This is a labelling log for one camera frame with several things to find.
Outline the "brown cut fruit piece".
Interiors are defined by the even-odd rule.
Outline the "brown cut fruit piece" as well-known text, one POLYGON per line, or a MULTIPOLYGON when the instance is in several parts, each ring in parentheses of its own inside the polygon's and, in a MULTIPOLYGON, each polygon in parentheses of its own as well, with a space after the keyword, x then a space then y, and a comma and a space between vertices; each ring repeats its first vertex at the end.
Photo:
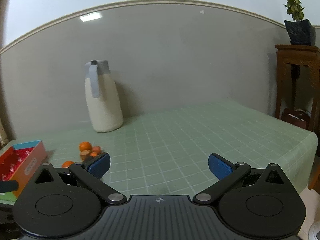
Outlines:
POLYGON ((90 156, 91 150, 84 150, 80 152, 80 158, 84 161, 88 156, 90 156))

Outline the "orange carrot piece far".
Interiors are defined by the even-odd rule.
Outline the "orange carrot piece far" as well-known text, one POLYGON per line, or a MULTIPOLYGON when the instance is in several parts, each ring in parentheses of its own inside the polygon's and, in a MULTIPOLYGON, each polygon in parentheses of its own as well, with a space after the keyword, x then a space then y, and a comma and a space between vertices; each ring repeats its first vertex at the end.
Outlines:
POLYGON ((101 153, 101 147, 100 146, 93 146, 91 151, 95 152, 97 154, 100 154, 101 153))

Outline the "colourful cloth book box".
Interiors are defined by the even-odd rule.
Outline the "colourful cloth book box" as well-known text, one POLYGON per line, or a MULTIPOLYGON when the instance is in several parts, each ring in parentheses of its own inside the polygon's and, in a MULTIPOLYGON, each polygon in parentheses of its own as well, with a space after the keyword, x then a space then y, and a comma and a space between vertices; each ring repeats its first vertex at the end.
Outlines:
POLYGON ((11 145, 1 155, 1 181, 16 180, 19 188, 1 193, 2 204, 14 204, 28 181, 47 158, 42 140, 11 145))

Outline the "small orange mandarin left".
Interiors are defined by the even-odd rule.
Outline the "small orange mandarin left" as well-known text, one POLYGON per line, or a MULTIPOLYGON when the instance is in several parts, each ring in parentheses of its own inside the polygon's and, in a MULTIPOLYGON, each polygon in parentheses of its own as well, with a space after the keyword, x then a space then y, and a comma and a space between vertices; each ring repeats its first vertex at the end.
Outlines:
POLYGON ((74 163, 73 161, 68 160, 68 161, 65 161, 65 162, 61 165, 61 167, 62 167, 62 168, 69 168, 73 163, 74 163))

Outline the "orange mandarin far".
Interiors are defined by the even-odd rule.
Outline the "orange mandarin far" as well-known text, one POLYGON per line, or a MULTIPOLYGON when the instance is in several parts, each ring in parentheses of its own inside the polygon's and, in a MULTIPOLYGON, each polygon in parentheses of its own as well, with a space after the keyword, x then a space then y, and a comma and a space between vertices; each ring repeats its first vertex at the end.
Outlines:
POLYGON ((83 141, 79 144, 79 151, 83 152, 83 151, 91 151, 92 150, 92 145, 90 142, 88 141, 83 141))

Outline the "white thermos jug grey lid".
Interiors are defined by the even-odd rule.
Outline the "white thermos jug grey lid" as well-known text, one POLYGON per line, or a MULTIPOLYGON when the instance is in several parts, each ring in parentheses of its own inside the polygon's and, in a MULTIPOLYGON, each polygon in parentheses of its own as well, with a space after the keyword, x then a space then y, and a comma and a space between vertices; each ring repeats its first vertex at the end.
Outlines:
POLYGON ((85 97, 93 129, 99 133, 114 131, 124 122, 116 84, 108 61, 85 64, 85 97))

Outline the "green grid tablecloth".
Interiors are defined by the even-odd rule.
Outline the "green grid tablecloth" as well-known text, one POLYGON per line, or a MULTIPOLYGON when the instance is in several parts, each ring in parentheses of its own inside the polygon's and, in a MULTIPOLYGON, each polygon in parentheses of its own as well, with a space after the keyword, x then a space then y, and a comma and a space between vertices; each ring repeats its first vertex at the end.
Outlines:
POLYGON ((318 145, 314 133, 232 101, 135 116, 109 133, 82 126, 16 143, 33 140, 43 141, 55 167, 78 161, 82 141, 100 146, 111 156, 103 182, 127 196, 193 196, 217 181, 208 168, 211 153, 253 168, 276 163, 300 192, 308 184, 318 145))

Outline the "dark basket under stand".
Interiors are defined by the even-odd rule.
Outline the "dark basket under stand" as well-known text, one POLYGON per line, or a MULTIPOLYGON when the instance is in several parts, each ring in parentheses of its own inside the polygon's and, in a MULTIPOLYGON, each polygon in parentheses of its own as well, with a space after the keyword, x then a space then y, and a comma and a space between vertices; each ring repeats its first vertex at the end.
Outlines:
POLYGON ((310 116, 303 110, 284 109, 281 120, 302 129, 308 129, 310 116))

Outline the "wooden plant stand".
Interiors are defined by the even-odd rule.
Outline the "wooden plant stand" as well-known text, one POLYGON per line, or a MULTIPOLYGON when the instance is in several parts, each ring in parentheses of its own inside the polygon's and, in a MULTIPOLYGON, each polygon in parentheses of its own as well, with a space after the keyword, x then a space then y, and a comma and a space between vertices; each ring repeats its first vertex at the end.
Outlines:
POLYGON ((312 100, 308 131, 319 131, 319 48, 317 46, 276 44, 277 49, 277 97, 274 117, 280 118, 284 82, 287 77, 292 80, 291 109, 295 108, 296 82, 300 78, 301 68, 309 69, 309 83, 315 92, 312 100))

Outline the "potted green plant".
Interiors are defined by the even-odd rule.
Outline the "potted green plant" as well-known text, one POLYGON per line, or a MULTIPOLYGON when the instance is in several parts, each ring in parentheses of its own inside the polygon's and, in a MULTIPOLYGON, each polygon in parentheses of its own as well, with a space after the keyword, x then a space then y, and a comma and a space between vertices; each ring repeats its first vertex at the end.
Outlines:
POLYGON ((292 45, 314 46, 316 29, 308 19, 304 18, 304 7, 300 0, 286 0, 286 13, 293 21, 285 20, 285 27, 292 45))

